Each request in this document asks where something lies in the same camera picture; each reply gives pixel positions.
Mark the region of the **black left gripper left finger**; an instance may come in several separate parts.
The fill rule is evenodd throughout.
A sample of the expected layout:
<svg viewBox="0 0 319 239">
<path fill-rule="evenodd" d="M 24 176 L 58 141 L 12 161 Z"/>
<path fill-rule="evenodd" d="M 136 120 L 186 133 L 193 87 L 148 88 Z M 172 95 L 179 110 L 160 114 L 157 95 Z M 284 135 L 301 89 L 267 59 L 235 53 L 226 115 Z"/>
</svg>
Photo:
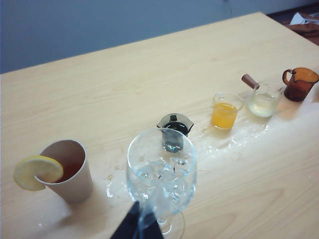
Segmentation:
<svg viewBox="0 0 319 239">
<path fill-rule="evenodd" d="M 140 204 L 136 201 L 112 234 L 111 239 L 132 239 L 138 225 L 139 216 Z"/>
</svg>

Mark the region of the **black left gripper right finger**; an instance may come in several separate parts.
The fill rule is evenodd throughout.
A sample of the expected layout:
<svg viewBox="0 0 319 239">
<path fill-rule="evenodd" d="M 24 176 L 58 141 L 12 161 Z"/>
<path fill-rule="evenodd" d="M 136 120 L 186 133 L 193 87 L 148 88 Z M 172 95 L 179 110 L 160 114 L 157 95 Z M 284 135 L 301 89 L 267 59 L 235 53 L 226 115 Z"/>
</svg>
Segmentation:
<svg viewBox="0 0 319 239">
<path fill-rule="evenodd" d="M 142 239 L 161 239 L 162 232 L 158 225 L 154 213 L 141 216 L 141 238 Z"/>
</svg>

